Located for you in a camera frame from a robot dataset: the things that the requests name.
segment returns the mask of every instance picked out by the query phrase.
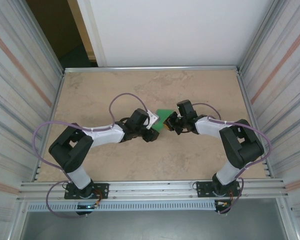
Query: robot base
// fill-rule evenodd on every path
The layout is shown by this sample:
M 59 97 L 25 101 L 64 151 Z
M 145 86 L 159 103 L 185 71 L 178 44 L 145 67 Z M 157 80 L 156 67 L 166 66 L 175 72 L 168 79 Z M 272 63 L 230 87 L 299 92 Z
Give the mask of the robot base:
M 108 198 L 109 183 L 93 183 L 91 194 L 88 197 L 82 197 L 80 190 L 74 183 L 68 183 L 65 188 L 64 199 L 99 199 L 94 190 L 99 190 L 102 194 L 102 199 Z
M 212 181 L 197 181 L 196 182 L 196 193 L 198 198 L 213 198 L 213 197 L 225 197 L 230 198 L 230 192 L 232 192 L 233 197 L 237 197 L 240 192 L 240 185 L 238 181 L 234 181 L 227 189 L 227 191 L 218 195 L 215 192 Z

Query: beige tabletop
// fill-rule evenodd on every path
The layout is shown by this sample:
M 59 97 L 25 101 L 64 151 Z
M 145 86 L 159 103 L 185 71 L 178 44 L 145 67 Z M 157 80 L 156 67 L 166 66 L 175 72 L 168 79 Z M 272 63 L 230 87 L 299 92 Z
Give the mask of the beige tabletop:
M 72 72 L 65 75 L 55 120 L 84 127 L 111 123 L 108 107 L 121 93 L 138 95 L 152 112 L 176 110 L 176 103 L 209 103 L 223 120 L 249 119 L 233 70 Z M 122 96 L 113 104 L 116 120 L 129 117 L 142 105 L 132 96 Z M 206 106 L 195 106 L 198 115 L 216 116 Z M 50 144 L 65 129 L 53 125 L 44 158 L 56 163 L 48 153 Z M 162 129 L 158 139 L 145 142 L 135 138 L 90 149 L 83 166 L 94 181 L 159 181 L 210 179 L 226 162 L 218 138 L 187 133 L 177 135 Z M 265 178 L 261 163 L 250 167 L 244 178 Z M 61 181 L 58 169 L 42 164 L 38 181 Z

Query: purple cable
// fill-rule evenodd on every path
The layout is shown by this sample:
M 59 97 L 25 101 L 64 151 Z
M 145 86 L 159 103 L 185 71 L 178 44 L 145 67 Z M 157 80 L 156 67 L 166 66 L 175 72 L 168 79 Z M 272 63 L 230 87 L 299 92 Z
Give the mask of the purple cable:
M 269 155 L 271 154 L 272 144 L 270 142 L 270 139 L 263 132 L 259 131 L 258 129 L 256 129 L 252 126 L 248 126 L 248 125 L 245 125 L 245 124 L 242 124 L 242 123 L 238 123 L 238 122 L 220 121 L 220 120 L 211 119 L 210 117 L 208 117 L 208 120 L 210 122 L 216 123 L 216 124 L 234 125 L 234 126 L 250 129 L 250 130 L 260 134 L 268 143 L 269 149 L 268 149 L 268 152 L 266 153 L 266 155 L 263 156 L 261 159 L 259 159 L 257 161 L 250 162 L 247 165 L 245 165 L 244 168 L 242 168 L 240 170 L 240 172 L 235 176 L 235 178 L 238 178 L 248 167 L 251 167 L 252 165 L 258 164 L 258 163 L 262 162 L 263 160 L 267 159 L 269 157 Z
M 218 114 L 218 117 L 219 117 L 219 119 L 221 120 L 221 115 L 220 115 L 220 113 L 218 112 L 218 110 L 215 109 L 215 108 L 214 108 L 213 106 L 211 106 L 210 104 L 208 104 L 208 103 L 203 103 L 203 102 L 198 102 L 198 103 L 192 104 L 192 106 L 195 106 L 195 105 L 205 105 L 205 106 L 208 106 L 209 108 L 212 108 L 212 109 L 216 112 L 216 114 Z
M 239 192 L 238 196 L 233 201 L 233 203 L 230 206 L 228 206 L 225 210 L 219 211 L 218 212 L 219 214 L 223 214 L 223 213 L 227 212 L 228 210 L 230 210 L 238 202 L 239 198 L 241 197 L 242 191 L 244 189 L 245 182 L 244 182 L 244 179 L 242 177 L 238 177 L 238 179 L 240 179 L 241 182 L 242 182 L 242 186 L 241 186 L 241 189 L 240 189 L 240 192 Z
M 58 181 L 57 183 L 53 184 L 48 193 L 46 194 L 46 197 L 45 197 L 45 204 L 46 204 L 46 207 L 48 208 L 48 210 L 50 211 L 50 213 L 52 213 L 53 215 L 59 217 L 59 218 L 63 218 L 63 219 L 79 219 L 79 218 L 82 218 L 82 217 L 85 217 L 86 215 L 80 215 L 80 216 L 68 216 L 68 215 L 63 215 L 63 214 L 59 214 L 55 211 L 53 211 L 51 209 L 51 207 L 49 206 L 49 203 L 48 203 L 48 199 L 49 199 L 49 194 L 51 193 L 52 189 L 57 186 L 58 184 L 61 184 L 61 183 L 68 183 L 68 181 L 66 180 L 63 180 L 63 181 Z
M 53 163 L 51 163 L 51 162 L 48 162 L 47 160 L 44 160 L 44 159 L 39 155 L 39 153 L 38 153 L 38 151 L 37 151 L 37 148 L 36 148 L 36 135 L 37 135 L 39 129 L 42 128 L 42 127 L 44 127 L 44 126 L 46 126 L 46 125 L 49 125 L 49 124 L 61 124 L 61 125 L 66 125 L 66 126 L 68 126 L 68 127 L 72 127 L 72 128 L 79 129 L 79 130 L 82 130 L 82 131 L 91 131 L 91 130 L 92 130 L 93 132 L 103 132 L 103 131 L 110 130 L 110 129 L 115 125 L 115 121 L 116 121 L 116 120 L 115 120 L 115 116 L 114 116 L 114 114 L 113 114 L 112 111 L 111 111 L 112 104 L 115 102 L 115 100 L 116 100 L 117 98 L 119 98 L 119 97 L 121 97 L 121 96 L 123 96 L 123 95 L 130 95 L 130 96 L 135 97 L 136 99 L 138 99 L 138 100 L 141 102 L 141 104 L 143 105 L 145 111 L 146 111 L 146 112 L 148 111 L 148 109 L 147 109 L 145 103 L 144 103 L 138 96 L 136 96 L 136 95 L 134 95 L 134 94 L 132 94 L 132 93 L 129 93 L 129 92 L 124 92 L 124 93 L 121 93 L 121 94 L 119 94 L 118 96 L 116 96 L 116 97 L 111 101 L 111 103 L 110 103 L 110 105 L 109 105 L 109 113 L 110 113 L 111 118 L 112 118 L 112 124 L 111 124 L 111 126 L 108 126 L 108 127 L 105 127 L 105 128 L 92 129 L 92 128 L 84 128 L 84 127 L 81 127 L 81 126 L 77 126 L 77 125 L 74 125 L 74 124 L 71 124 L 71 123 L 67 123 L 67 122 L 64 122 L 64 121 L 46 121 L 46 122 L 40 124 L 40 125 L 34 130 L 33 135 L 32 135 L 32 141 L 31 141 L 31 143 L 32 143 L 32 150 L 33 150 L 35 156 L 36 156 L 40 161 L 44 162 L 45 164 L 48 164 L 48 165 L 50 165 L 50 166 L 52 166 L 52 167 L 55 167 L 55 168 L 60 169 L 60 170 L 63 171 L 63 169 L 62 169 L 60 166 L 58 166 L 58 165 L 56 165 L 56 164 L 53 164 Z

